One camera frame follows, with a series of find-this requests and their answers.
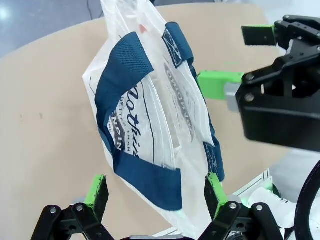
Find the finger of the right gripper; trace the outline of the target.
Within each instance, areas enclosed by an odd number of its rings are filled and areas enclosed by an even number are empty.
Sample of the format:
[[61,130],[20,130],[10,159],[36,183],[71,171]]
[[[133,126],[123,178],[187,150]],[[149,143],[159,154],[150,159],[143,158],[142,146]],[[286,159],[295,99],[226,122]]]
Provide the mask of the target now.
[[317,17],[285,15],[271,26],[243,26],[247,46],[278,46],[286,54],[273,64],[249,75],[283,75],[295,69],[320,74],[320,19]]

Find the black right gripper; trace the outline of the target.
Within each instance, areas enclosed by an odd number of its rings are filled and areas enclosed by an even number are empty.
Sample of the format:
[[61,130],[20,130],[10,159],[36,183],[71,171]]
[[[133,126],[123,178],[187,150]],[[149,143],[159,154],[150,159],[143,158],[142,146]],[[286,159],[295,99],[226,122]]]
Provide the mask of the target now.
[[202,71],[196,78],[204,97],[225,100],[234,92],[247,139],[319,152],[320,89],[293,89],[293,56],[251,72]]

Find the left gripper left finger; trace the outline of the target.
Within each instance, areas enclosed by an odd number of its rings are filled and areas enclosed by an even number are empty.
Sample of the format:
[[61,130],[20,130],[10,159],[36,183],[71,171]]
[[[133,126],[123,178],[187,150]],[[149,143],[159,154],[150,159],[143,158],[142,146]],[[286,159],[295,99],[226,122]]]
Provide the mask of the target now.
[[106,176],[98,174],[84,202],[66,209],[47,205],[38,219],[32,240],[69,240],[82,234],[87,240],[111,240],[113,237],[103,226],[102,220],[109,198]]

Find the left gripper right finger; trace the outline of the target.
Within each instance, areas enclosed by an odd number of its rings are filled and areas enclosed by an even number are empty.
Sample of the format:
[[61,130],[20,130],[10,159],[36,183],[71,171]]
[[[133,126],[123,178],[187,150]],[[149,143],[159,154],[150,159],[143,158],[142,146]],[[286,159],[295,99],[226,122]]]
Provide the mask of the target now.
[[245,240],[282,240],[277,222],[265,203],[250,208],[229,201],[218,176],[210,172],[205,177],[204,197],[212,222],[200,240],[226,240],[230,233],[241,233]]

